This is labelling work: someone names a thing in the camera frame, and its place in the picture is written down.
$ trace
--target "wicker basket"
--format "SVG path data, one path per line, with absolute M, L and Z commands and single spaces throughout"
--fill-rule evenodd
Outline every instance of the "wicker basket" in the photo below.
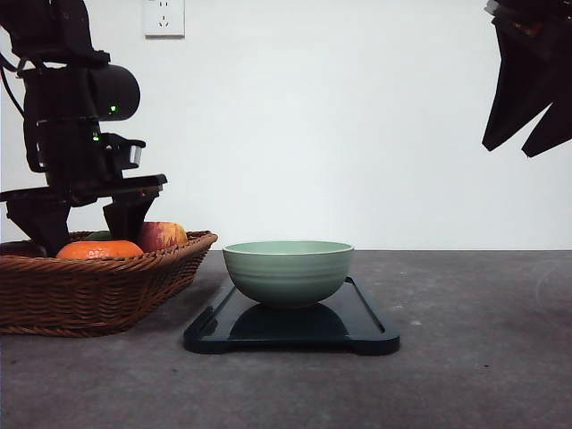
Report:
M 80 240 L 89 232 L 75 232 Z M 217 240 L 189 242 L 138 257 L 0 257 L 0 333 L 95 337 L 123 332 L 189 286 Z

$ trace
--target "white wall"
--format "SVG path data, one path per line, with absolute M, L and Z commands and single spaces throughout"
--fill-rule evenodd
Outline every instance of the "white wall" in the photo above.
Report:
M 211 229 L 215 248 L 572 247 L 572 144 L 528 160 L 528 127 L 481 146 L 500 62 L 485 0 L 188 0 L 184 40 L 145 40 L 142 0 L 86 3 L 95 47 L 142 91 L 102 128 L 147 142 L 130 175 L 169 179 L 147 219 Z M 2 103 L 2 189 L 41 186 Z M 103 204 L 71 229 L 104 228 Z

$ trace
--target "black equipment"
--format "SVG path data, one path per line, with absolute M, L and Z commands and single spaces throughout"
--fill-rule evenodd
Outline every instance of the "black equipment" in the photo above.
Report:
M 501 66 L 484 145 L 493 150 L 548 110 L 523 146 L 536 156 L 572 139 L 572 0 L 490 0 Z
M 125 120 L 137 111 L 137 81 L 111 65 L 107 52 L 94 50 L 82 0 L 0 0 L 0 25 L 20 58 L 14 67 L 2 56 L 4 85 L 17 105 L 4 69 L 24 81 L 19 110 L 26 157 L 31 171 L 44 173 L 48 185 L 0 194 L 8 217 L 53 256 L 70 241 L 70 208 L 112 197 L 104 207 L 111 233 L 135 240 L 167 180 L 162 174 L 124 179 L 123 170 L 139 167 L 145 143 L 102 133 L 99 122 Z

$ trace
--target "wall socket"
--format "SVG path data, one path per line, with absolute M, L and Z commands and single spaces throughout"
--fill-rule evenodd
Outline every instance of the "wall socket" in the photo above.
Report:
M 143 0 L 143 31 L 148 38 L 184 38 L 185 0 Z

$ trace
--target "bowl rim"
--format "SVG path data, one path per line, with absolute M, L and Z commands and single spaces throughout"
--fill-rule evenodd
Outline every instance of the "bowl rim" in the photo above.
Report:
M 241 246 L 244 244 L 262 244 L 262 243 L 325 243 L 325 244 L 336 244 L 344 246 L 345 248 L 340 248 L 338 250 L 327 250 L 323 252 L 304 252 L 304 253 L 264 253 L 264 252 L 247 252 L 242 250 L 234 250 L 231 247 L 233 246 Z M 239 255 L 259 255 L 259 256 L 266 256 L 266 257 L 297 257 L 303 255 L 330 255 L 334 253 L 343 253 L 343 252 L 350 252 L 354 250 L 354 247 L 351 244 L 347 243 L 340 243 L 338 241 L 326 241 L 326 240 L 261 240 L 261 241 L 248 241 L 244 243 L 234 243 L 228 246 L 223 247 L 223 252 L 227 253 L 235 253 Z

